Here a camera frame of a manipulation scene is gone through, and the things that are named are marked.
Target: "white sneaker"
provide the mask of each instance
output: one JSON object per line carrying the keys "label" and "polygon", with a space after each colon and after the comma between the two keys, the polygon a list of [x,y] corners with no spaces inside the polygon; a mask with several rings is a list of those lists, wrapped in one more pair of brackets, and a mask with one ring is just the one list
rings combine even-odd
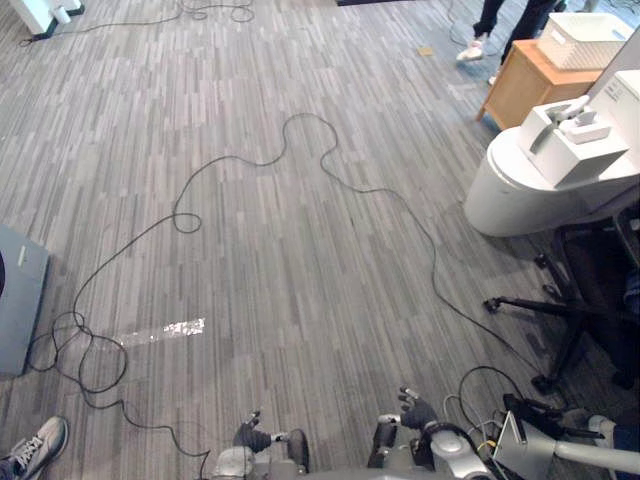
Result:
{"label": "white sneaker", "polygon": [[458,62],[471,62],[473,60],[480,60],[484,54],[482,53],[482,40],[483,37],[476,38],[469,43],[466,50],[463,50],[456,57]]}
{"label": "white sneaker", "polygon": [[[598,447],[613,448],[613,429],[616,424],[602,415],[594,415],[589,418],[589,430],[598,432],[604,438],[596,438],[593,441]],[[616,472],[609,470],[609,476],[612,480],[616,480]]]}
{"label": "white sneaker", "polygon": [[21,440],[9,459],[17,466],[20,480],[37,480],[67,445],[69,425],[62,417],[51,417],[31,440]]}
{"label": "white sneaker", "polygon": [[496,83],[496,78],[498,78],[498,75],[500,75],[500,69],[496,70],[496,73],[489,77],[487,83],[493,87],[493,84]]}

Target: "office chair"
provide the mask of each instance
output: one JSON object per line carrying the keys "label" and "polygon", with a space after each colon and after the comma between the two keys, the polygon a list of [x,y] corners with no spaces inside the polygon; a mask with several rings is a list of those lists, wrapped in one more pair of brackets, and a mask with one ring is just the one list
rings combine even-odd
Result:
{"label": "office chair", "polygon": [[564,265],[568,278],[549,257],[540,253],[536,265],[548,269],[554,285],[544,291],[555,303],[521,298],[495,297],[484,302],[494,313],[501,304],[547,313],[564,318],[567,330],[547,376],[532,379],[542,394],[554,384],[570,360],[583,332],[587,331],[608,354],[617,372],[612,381],[630,389],[639,374],[640,320],[624,305],[629,272],[640,268],[640,242],[631,228],[637,206],[612,218],[587,224],[566,225],[554,232],[553,249]]}

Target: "white storage bin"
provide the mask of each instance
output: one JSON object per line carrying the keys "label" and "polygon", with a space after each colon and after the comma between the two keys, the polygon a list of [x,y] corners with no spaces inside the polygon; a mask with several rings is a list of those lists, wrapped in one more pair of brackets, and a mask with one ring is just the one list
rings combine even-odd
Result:
{"label": "white storage bin", "polygon": [[562,70],[600,70],[632,33],[610,13],[551,13],[538,48]]}

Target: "wooden side table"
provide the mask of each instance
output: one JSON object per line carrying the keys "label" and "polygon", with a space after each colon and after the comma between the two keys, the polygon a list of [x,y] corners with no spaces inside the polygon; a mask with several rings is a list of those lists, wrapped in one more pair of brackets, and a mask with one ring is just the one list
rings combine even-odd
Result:
{"label": "wooden side table", "polygon": [[501,129],[516,127],[536,105],[585,94],[602,70],[559,70],[537,47],[537,40],[517,40],[476,116],[487,112]]}

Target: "gray striped carpet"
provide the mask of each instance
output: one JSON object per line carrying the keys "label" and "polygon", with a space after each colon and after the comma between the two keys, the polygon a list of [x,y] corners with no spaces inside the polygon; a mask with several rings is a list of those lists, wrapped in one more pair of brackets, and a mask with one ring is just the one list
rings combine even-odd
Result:
{"label": "gray striped carpet", "polygon": [[[161,0],[86,7],[57,32],[176,12]],[[470,35],[480,8],[452,5],[454,38]],[[490,50],[501,49],[522,8],[506,2]],[[481,306],[496,294],[543,298],[529,240],[546,244],[549,235],[489,239],[465,221],[465,192],[497,132],[473,117],[499,55],[456,68],[448,9],[440,0],[345,8],[256,0],[250,23],[215,9],[201,21],[184,15],[21,48],[28,32],[3,2],[0,220],[52,254],[37,334],[102,261],[171,213],[198,167],[223,154],[272,159],[283,122],[308,111],[338,131],[329,168],[405,196],[433,236],[442,293],[546,369],[562,321],[509,309],[489,316]],[[434,54],[421,57],[419,47]],[[401,384],[442,414],[464,372],[489,364],[540,398],[529,385],[535,372],[436,297],[429,242],[402,205],[327,177],[319,157],[333,139],[319,122],[296,120],[287,136],[290,148],[271,167],[228,160],[194,180],[183,208],[202,217],[199,232],[165,224],[89,285],[78,305],[87,325],[117,337],[129,356],[120,385],[94,401],[123,398],[136,421],[174,426],[189,451],[211,449],[210,474],[257,407],[267,430],[305,429],[314,469],[327,470],[365,463],[375,419],[398,409]],[[71,344],[60,368],[75,374],[85,347]],[[47,348],[34,355],[50,358]],[[117,363],[113,347],[98,344],[89,385],[109,383]],[[562,383],[568,401],[611,417],[637,410],[637,386],[612,386],[612,373],[585,339]],[[504,391],[507,382],[480,373],[464,394],[486,419]],[[453,403],[450,411],[466,426]],[[136,429],[117,409],[89,409],[55,372],[0,382],[0,451],[53,414],[69,419],[71,437],[46,478],[197,476],[199,461],[179,455],[166,432]],[[554,462],[550,478],[607,473]]]}

